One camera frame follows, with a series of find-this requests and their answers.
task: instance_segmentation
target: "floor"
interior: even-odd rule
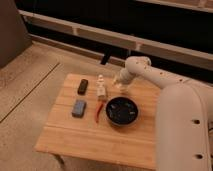
[[[59,64],[37,86],[33,87],[33,91],[26,94],[0,122],[0,170],[2,171],[62,170],[52,155],[38,153],[34,150],[48,112],[60,90],[60,85],[68,73],[92,75],[101,73],[105,76],[113,76],[120,70],[119,66],[112,64],[102,66],[98,60],[40,43],[35,42],[33,46],[51,52],[51,55],[44,53],[43,58],[52,58]],[[17,81],[24,72],[21,72],[14,80]],[[65,170],[69,171],[142,171],[137,168],[78,158],[63,157],[63,159],[66,163]]]

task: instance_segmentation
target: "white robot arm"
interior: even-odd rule
[[[115,84],[128,85],[136,76],[163,89],[156,113],[157,171],[212,171],[213,87],[151,67],[147,57],[129,57]]]

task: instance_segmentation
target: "black bowl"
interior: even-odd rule
[[[106,113],[115,125],[127,125],[137,118],[138,108],[132,100],[126,97],[116,97],[107,103]]]

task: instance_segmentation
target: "black wall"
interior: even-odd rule
[[[16,0],[20,9],[213,53],[213,14],[133,0]]]

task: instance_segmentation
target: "wooden table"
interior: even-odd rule
[[[85,96],[77,94],[80,80],[88,79]],[[105,108],[99,124],[94,120],[97,104],[97,77],[69,74],[49,114],[35,149],[56,155],[155,169],[155,108],[159,89],[146,80],[136,79],[126,94],[112,87],[112,78],[105,78],[108,99],[124,96],[138,106],[139,116],[130,125],[112,126]],[[74,118],[71,111],[76,99],[87,102],[84,117]]]

